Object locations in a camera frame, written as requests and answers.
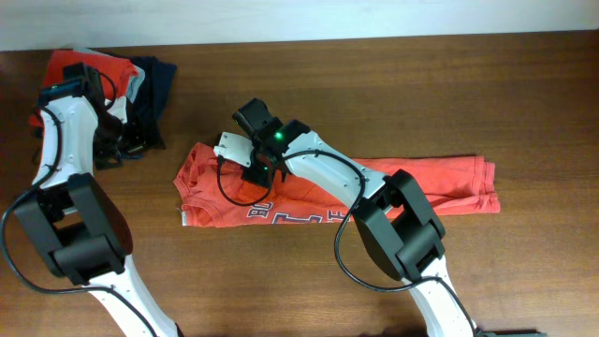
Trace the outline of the orange-red t-shirt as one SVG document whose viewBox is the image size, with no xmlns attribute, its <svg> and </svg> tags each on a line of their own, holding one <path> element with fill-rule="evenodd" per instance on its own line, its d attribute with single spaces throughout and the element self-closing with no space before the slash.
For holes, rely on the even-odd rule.
<svg viewBox="0 0 599 337">
<path fill-rule="evenodd" d="M 439 215 L 497 213 L 495 165 L 482 156 L 356 160 L 370 169 L 393 174 L 402 169 L 418 182 Z M 174 184 L 182 198 L 183 224 L 189 227 L 296 225 L 343 220 L 347 207 L 314 183 L 295 176 L 275 180 L 270 195 L 250 206 L 266 189 L 241 179 L 241 166 L 225 163 L 216 175 L 217 159 L 211 147 L 196 144 Z"/>
</svg>

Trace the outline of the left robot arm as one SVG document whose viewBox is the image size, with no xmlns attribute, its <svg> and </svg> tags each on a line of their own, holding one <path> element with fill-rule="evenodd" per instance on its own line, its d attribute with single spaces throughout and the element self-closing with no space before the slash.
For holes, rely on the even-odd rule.
<svg viewBox="0 0 599 337">
<path fill-rule="evenodd" d="M 83 62 L 63 76 L 39 93 L 38 172 L 4 216 L 15 215 L 48 270 L 70 281 L 57 294 L 91 294 L 127 336 L 179 336 L 139 276 L 124 216 L 94 177 L 120 167 L 129 145 L 142 146 L 127 101 L 106 97 L 107 75 Z"/>
</svg>

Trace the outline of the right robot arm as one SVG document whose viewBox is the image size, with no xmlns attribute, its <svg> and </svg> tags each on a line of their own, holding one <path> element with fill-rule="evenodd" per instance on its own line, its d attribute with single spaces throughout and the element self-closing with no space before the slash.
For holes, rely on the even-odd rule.
<svg viewBox="0 0 599 337">
<path fill-rule="evenodd" d="M 388 175 L 362 166 L 326 144 L 308 125 L 287 124 L 254 98 L 233 115 L 244 136 L 224 135 L 224 157 L 242 165 L 252 183 L 272 187 L 275 173 L 322 188 L 348 208 L 375 265 L 407 291 L 430 336 L 486 335 L 452 285 L 442 239 L 446 230 L 416 179 L 399 169 Z"/>
</svg>

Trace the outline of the folded grey shirt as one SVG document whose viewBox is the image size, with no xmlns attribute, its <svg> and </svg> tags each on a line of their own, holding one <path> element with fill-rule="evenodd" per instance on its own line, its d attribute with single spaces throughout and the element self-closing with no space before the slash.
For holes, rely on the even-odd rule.
<svg viewBox="0 0 599 337">
<path fill-rule="evenodd" d="M 73 51 L 107 56 L 106 53 L 103 53 L 100 51 L 94 51 L 94 50 L 83 48 L 83 47 L 74 47 Z M 129 82 L 127 85 L 127 89 L 125 91 L 125 96 L 129 99 L 129 101 L 131 103 L 135 102 L 137 95 L 139 93 L 139 88 L 141 87 L 141 84 L 145 80 L 145 71 L 142 68 L 140 68 L 139 66 L 134 66 L 134 68 L 136 69 L 137 74 L 131 75 L 129 77 Z"/>
</svg>

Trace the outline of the folded red-orange shirt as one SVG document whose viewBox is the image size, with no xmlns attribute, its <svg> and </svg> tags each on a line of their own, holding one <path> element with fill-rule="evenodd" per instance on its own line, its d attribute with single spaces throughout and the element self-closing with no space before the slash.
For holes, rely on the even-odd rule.
<svg viewBox="0 0 599 337">
<path fill-rule="evenodd" d="M 65 81 L 63 69 L 66 66 L 78 63 L 91 66 L 112 80 L 113 85 L 106 78 L 101 78 L 107 103 L 118 97 L 125 96 L 129 77 L 137 74 L 133 63 L 125 58 L 81 53 L 73 50 L 55 50 L 47 64 L 42 87 L 46 88 Z"/>
</svg>

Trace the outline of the folded dark navy garment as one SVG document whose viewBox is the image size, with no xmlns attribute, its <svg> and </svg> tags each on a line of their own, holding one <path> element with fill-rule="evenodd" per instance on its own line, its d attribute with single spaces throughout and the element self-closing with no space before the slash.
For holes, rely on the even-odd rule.
<svg viewBox="0 0 599 337">
<path fill-rule="evenodd" d="M 139 66 L 145 71 L 145 81 L 139 88 L 139 93 L 134 103 L 127 100 L 135 115 L 139 118 L 142 134 L 146 139 L 146 150 L 164 150 L 166 145 L 160 135 L 158 121 L 163 115 L 167 105 L 168 96 L 177 67 L 173 64 L 163 63 L 153 56 L 138 56 L 125 58 L 130 60 L 134 66 Z M 101 75 L 100 79 L 106 78 L 111 85 L 112 80 L 107 75 Z"/>
</svg>

